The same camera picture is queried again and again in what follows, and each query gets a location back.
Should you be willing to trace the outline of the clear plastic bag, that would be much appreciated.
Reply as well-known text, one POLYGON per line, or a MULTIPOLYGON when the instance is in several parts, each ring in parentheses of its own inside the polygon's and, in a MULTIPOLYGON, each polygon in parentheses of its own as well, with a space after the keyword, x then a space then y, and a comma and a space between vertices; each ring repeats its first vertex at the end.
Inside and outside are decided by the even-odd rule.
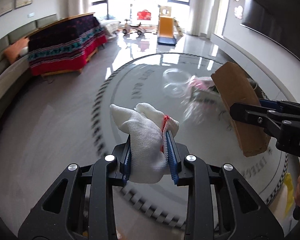
POLYGON ((192 76, 186 90, 186 99, 183 101, 185 111, 183 119, 200 124, 216 116, 218 120, 225 118, 229 121, 229 115, 221 99, 215 83, 209 76, 192 76))

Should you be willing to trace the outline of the clear plastic cup lid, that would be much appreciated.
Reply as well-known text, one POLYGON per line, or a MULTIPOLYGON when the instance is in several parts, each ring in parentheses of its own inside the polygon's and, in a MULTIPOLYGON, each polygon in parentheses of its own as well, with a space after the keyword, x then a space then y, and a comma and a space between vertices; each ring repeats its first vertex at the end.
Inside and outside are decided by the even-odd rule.
POLYGON ((186 90, 191 74, 178 68, 168 68, 162 74, 162 90, 172 98, 181 98, 186 90))

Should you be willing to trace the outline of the white ride-on toy car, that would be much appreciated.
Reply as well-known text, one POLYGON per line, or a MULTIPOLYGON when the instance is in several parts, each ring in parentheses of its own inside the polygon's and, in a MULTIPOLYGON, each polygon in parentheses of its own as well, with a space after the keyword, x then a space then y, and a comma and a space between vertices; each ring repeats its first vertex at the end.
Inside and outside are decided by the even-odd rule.
POLYGON ((131 25, 128 23, 129 19, 125 19, 125 25, 122 28, 124 35, 129 34, 131 30, 135 30, 139 36, 142 36, 146 31, 141 27, 141 23, 138 25, 131 25))

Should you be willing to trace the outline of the table with patterned red quilt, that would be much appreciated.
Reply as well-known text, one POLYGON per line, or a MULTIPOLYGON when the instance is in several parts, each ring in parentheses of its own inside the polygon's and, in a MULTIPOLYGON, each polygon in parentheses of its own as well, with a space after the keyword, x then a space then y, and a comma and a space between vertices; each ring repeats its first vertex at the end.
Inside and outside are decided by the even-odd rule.
POLYGON ((29 35, 31 74, 79 71, 106 42, 104 28, 92 13, 51 23, 29 35))

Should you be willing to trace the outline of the brown paper bag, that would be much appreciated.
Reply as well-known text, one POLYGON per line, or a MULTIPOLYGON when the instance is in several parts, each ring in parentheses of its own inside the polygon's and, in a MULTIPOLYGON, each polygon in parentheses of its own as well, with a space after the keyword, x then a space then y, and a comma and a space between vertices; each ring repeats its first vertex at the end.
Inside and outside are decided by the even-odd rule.
POLYGON ((258 126, 258 117, 249 116, 261 104, 245 71, 239 65, 227 62, 211 78, 231 116, 231 124, 243 155, 252 157, 265 152, 270 136, 258 126))

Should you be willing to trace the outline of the grey green sofa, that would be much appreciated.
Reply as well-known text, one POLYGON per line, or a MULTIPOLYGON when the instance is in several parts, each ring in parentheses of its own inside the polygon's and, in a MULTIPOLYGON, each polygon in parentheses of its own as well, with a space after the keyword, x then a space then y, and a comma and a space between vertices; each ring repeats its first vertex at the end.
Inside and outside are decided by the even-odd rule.
POLYGON ((16 61, 10 63, 4 51, 23 37, 57 20, 57 14, 45 16, 22 25, 0 39, 0 100, 7 95, 8 90, 17 83, 17 80, 29 67, 26 62, 26 56, 21 57, 20 54, 17 53, 16 61))

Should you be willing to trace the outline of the black television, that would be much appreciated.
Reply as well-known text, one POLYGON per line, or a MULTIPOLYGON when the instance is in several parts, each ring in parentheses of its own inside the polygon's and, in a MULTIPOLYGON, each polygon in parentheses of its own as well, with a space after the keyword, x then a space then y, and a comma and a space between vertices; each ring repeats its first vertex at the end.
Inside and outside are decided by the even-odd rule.
POLYGON ((241 25, 271 39, 300 61, 300 0, 245 0, 241 25))

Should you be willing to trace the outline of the dark grey cloth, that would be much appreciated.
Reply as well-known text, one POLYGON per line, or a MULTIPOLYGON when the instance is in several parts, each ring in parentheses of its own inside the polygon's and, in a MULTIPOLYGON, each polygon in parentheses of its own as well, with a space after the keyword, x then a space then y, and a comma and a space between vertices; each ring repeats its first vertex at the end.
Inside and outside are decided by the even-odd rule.
POLYGON ((266 94, 264 93, 264 91, 261 89, 261 87, 258 85, 256 81, 254 81, 251 78, 248 78, 248 81, 259 99, 268 100, 268 97, 266 96, 266 94))

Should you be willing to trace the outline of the yellow bag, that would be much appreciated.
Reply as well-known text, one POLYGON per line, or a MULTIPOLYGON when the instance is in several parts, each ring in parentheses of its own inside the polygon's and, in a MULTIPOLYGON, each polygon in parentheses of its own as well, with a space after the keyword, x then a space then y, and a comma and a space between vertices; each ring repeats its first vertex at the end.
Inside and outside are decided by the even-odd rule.
POLYGON ((290 173, 286 173, 283 184, 285 186, 285 189, 287 190, 286 193, 287 201, 285 207, 285 217, 287 217, 294 204, 294 187, 293 187, 292 176, 290 173))

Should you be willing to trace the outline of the orange cushion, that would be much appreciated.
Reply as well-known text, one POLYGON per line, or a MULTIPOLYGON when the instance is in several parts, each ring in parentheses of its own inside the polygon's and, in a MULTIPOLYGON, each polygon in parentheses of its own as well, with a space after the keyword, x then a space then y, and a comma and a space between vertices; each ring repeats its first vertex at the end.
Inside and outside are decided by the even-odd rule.
POLYGON ((22 37, 4 50, 4 55, 10 64, 17 61, 21 51, 28 46, 28 42, 29 39, 27 37, 22 37))

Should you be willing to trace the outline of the white cotton work glove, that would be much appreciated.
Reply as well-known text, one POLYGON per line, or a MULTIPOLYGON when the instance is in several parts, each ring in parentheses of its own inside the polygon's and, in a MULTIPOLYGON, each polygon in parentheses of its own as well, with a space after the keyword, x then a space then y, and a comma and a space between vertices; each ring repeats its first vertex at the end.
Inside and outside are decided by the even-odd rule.
POLYGON ((155 184, 169 174, 164 134, 176 136, 179 122, 146 102, 134 109, 111 104, 110 112, 117 128, 130 135, 130 181, 155 184))

